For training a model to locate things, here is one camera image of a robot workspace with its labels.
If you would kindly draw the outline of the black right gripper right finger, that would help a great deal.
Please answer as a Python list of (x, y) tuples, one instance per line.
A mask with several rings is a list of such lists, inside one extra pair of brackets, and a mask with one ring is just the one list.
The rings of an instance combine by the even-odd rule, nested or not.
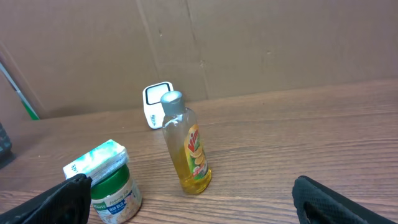
[(295, 180), (292, 197), (300, 224), (395, 224), (304, 175)]

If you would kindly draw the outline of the teal tissue pack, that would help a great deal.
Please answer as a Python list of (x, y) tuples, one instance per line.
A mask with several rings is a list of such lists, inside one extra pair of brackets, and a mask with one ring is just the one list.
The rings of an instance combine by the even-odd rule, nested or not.
[(63, 167), (66, 179), (85, 174), (94, 186), (129, 162), (127, 149), (110, 139)]

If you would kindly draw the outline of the yellow dish soap bottle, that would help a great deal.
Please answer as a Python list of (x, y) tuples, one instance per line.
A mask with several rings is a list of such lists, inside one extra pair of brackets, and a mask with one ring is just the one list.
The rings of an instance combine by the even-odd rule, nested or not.
[(179, 91), (165, 93), (160, 102), (165, 113), (162, 131), (180, 185), (188, 194), (200, 194), (211, 181), (211, 169), (196, 114), (185, 106)]

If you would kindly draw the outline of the green lid jar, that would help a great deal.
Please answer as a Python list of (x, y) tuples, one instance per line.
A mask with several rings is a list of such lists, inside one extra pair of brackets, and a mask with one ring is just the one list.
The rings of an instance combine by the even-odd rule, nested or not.
[(139, 211), (142, 195), (126, 164), (92, 186), (91, 204), (107, 224), (124, 223)]

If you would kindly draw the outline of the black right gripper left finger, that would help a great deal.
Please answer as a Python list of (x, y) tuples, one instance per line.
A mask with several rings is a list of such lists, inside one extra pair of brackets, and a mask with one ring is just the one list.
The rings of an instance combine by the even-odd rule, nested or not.
[(86, 224), (92, 178), (77, 174), (1, 214), (1, 224)]

